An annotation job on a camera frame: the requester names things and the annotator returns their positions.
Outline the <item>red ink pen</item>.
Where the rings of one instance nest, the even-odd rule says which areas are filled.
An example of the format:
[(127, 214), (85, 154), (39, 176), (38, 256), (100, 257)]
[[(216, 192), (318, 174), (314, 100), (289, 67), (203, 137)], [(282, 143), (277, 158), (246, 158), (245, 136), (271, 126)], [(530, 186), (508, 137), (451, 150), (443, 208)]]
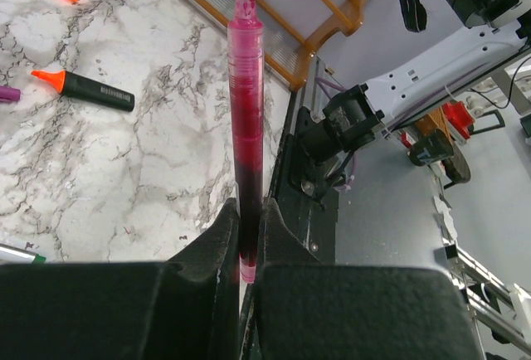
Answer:
[(235, 0), (227, 26), (231, 131), (240, 217), (241, 277), (256, 278), (263, 197), (264, 46), (256, 0)]

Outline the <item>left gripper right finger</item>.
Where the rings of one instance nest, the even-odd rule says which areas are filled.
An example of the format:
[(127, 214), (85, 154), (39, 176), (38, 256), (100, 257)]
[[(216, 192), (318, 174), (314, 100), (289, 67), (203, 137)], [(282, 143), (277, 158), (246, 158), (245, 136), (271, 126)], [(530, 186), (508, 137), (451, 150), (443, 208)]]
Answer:
[(439, 270), (324, 265), (265, 199), (255, 315), (264, 359), (480, 359), (461, 295)]

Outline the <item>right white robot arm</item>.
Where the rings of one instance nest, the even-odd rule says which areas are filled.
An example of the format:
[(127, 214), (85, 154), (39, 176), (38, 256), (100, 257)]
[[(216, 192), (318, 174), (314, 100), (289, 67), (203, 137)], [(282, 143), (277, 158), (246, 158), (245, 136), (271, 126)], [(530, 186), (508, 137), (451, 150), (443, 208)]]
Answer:
[[(312, 162), (355, 152), (378, 130), (401, 128), (530, 50), (530, 0), (445, 1), (462, 27), (402, 66), (334, 96), (324, 119), (297, 136)], [(399, 2), (406, 28), (425, 29), (420, 0)]]

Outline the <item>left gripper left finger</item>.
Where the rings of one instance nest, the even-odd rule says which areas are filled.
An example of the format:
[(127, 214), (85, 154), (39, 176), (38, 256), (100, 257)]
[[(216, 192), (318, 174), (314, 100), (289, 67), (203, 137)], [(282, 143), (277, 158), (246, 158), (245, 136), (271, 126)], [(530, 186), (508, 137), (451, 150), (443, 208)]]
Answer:
[(3, 265), (2, 358), (237, 358), (238, 230), (228, 199), (166, 261)]

